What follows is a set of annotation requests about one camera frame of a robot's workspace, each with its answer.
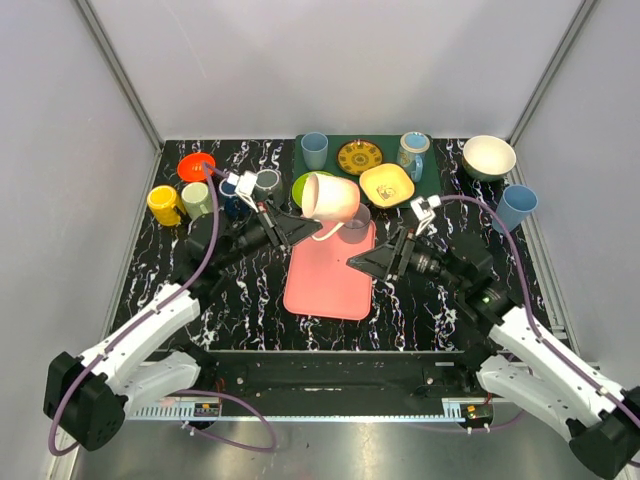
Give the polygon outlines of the grey ceramic mug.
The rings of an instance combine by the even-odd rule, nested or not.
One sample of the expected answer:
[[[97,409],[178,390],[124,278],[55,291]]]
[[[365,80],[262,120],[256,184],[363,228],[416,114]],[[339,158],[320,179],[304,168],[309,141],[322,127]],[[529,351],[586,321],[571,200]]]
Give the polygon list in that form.
[[[280,172],[262,169],[257,173],[253,198],[257,203],[271,201],[276,207],[284,203],[284,186]]]

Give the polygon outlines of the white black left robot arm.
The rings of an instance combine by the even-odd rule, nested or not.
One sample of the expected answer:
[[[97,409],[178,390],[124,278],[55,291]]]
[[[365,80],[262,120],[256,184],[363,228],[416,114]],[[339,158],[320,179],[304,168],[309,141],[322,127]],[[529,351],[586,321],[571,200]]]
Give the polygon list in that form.
[[[184,263],[146,307],[94,347],[77,356],[62,352],[51,361],[43,406],[50,432],[63,429],[77,445],[95,451],[148,403],[186,390],[208,394],[216,367],[203,348],[186,342],[160,361],[148,364],[148,357],[219,299],[230,266],[265,247],[287,250],[321,228],[317,220],[269,203],[237,225],[218,213],[193,220]]]

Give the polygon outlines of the pink ceramic mug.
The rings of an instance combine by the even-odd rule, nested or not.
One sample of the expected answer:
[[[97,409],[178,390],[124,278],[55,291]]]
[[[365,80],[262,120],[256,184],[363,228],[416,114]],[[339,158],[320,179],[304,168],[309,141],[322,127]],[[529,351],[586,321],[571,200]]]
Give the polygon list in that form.
[[[305,182],[301,205],[304,217],[335,223],[325,235],[312,236],[314,241],[325,241],[351,221],[357,213],[360,206],[360,188],[351,180],[314,172]]]

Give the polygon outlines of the dark blue ceramic mug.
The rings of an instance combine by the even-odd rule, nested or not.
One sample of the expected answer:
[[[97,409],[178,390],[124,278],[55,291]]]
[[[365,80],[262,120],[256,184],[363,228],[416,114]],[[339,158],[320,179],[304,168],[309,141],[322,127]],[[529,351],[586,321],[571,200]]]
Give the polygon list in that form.
[[[251,212],[249,206],[236,194],[235,189],[227,179],[221,180],[218,186],[224,212],[230,221],[244,218]]]

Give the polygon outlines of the yellow glass mug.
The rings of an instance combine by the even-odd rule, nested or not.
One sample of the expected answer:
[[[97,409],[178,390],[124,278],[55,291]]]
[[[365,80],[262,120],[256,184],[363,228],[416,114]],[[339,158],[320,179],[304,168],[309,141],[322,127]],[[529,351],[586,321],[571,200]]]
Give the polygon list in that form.
[[[169,185],[154,187],[147,194],[146,203],[156,221],[162,226],[180,225],[186,213],[178,192]]]

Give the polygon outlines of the light green ceramic mug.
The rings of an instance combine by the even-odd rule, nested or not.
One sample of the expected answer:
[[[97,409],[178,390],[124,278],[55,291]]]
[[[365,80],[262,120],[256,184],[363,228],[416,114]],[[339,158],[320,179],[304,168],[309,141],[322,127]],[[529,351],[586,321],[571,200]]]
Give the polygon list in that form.
[[[192,182],[184,187],[181,199],[192,220],[213,212],[213,201],[209,187],[202,182]]]

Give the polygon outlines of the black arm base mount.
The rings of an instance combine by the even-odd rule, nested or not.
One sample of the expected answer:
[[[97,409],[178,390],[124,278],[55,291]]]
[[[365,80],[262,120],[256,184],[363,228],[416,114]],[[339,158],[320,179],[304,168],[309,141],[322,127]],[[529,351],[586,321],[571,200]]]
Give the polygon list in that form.
[[[364,387],[431,397],[487,397],[465,368],[462,352],[220,350],[209,355],[223,384],[246,392]]]

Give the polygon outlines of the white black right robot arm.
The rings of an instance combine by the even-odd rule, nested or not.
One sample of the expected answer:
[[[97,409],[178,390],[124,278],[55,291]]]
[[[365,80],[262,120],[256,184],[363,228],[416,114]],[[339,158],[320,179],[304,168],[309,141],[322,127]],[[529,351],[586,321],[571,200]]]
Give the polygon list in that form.
[[[580,359],[492,275],[493,257],[461,234],[440,253],[401,228],[385,244],[348,259],[381,281],[406,273],[448,286],[470,336],[454,371],[466,396],[485,390],[555,430],[594,475],[614,479],[639,452],[639,390],[625,389]]]

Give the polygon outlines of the purple translucent cup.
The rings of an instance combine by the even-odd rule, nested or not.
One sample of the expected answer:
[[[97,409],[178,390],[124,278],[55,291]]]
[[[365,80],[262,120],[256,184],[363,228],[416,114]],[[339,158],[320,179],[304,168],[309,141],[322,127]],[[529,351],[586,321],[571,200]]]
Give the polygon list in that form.
[[[348,244],[357,244],[363,241],[369,229],[371,213],[369,208],[359,204],[359,208],[353,218],[346,222],[337,232],[340,239]]]

